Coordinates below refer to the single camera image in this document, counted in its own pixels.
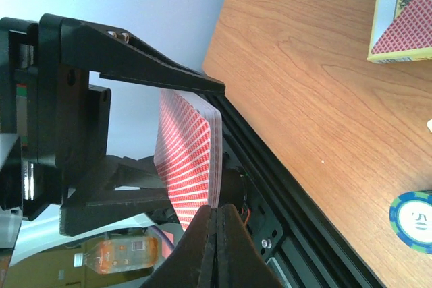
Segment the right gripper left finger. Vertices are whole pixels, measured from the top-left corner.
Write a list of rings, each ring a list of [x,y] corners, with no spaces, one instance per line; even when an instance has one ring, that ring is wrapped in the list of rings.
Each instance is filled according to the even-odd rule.
[[[213,287],[215,255],[216,210],[201,206],[169,258],[142,286]]]

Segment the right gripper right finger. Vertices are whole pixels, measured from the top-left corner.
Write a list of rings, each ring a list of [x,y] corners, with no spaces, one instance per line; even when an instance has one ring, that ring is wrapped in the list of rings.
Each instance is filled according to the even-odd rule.
[[[257,252],[234,205],[217,210],[217,283],[219,287],[282,287]]]

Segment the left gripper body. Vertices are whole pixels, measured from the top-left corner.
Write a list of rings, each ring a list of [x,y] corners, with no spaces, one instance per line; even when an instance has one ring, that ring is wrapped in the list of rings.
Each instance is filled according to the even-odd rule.
[[[106,152],[111,93],[89,75],[103,71],[110,42],[72,18],[1,19],[1,131],[19,135],[22,175],[41,184],[22,198],[26,220],[63,203],[68,185]]]

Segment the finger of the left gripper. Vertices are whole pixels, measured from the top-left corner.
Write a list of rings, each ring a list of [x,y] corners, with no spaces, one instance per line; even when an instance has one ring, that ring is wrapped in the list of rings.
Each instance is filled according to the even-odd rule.
[[[76,236],[145,214],[153,223],[179,223],[154,157],[108,155],[86,172],[61,205],[59,232]]]
[[[225,93],[223,82],[176,63],[123,28],[62,20],[60,39],[62,63],[105,79],[197,94]]]

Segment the red-backed playing card deck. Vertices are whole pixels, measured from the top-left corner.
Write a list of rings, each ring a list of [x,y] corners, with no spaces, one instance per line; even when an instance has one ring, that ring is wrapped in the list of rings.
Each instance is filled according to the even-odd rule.
[[[223,164],[219,110],[195,93],[163,89],[153,161],[183,229],[201,206],[218,207]]]

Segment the blue poker chip stack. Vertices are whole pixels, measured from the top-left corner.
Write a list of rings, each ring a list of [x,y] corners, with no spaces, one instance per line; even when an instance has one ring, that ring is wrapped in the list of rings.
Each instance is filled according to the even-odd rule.
[[[406,192],[394,199],[389,221],[408,247],[431,254],[431,190]]]

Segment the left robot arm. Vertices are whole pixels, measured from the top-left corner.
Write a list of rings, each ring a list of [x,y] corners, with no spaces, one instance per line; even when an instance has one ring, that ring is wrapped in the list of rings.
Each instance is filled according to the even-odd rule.
[[[60,207],[59,232],[90,233],[143,212],[173,214],[161,189],[117,186],[151,175],[145,160],[107,154],[111,91],[100,77],[196,94],[225,85],[166,57],[122,28],[45,14],[1,19],[1,251],[22,220]]]

